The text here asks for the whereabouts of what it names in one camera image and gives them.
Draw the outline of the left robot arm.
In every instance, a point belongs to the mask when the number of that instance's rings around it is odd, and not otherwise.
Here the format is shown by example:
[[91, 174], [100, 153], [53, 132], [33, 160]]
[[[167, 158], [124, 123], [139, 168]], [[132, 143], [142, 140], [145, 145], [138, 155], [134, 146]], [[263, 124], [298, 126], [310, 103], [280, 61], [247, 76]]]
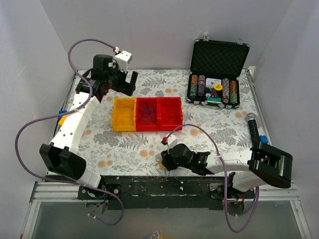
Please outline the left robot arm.
[[80, 81], [76, 87], [71, 107], [74, 113], [66, 116], [50, 144], [43, 144], [39, 150], [49, 171], [89, 186], [89, 193], [95, 199], [105, 196], [106, 187], [100, 183], [101, 176], [78, 156], [80, 139], [91, 115], [110, 89], [127, 96], [133, 94], [138, 73], [133, 72], [131, 80], [126, 82], [132, 58], [127, 51], [115, 56], [95, 55], [93, 67], [83, 74], [86, 82]]

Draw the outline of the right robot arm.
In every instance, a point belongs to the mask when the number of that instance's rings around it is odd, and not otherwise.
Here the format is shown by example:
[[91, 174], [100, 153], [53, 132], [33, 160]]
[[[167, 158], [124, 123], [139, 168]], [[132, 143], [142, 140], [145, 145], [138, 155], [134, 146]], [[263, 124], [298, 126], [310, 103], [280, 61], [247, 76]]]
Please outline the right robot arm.
[[289, 153], [260, 142], [256, 147], [223, 156], [194, 152], [185, 144], [176, 144], [161, 152], [162, 165], [168, 170], [183, 167], [201, 176], [218, 174], [226, 169], [231, 174], [226, 194], [231, 198], [262, 185], [291, 187], [293, 157]]

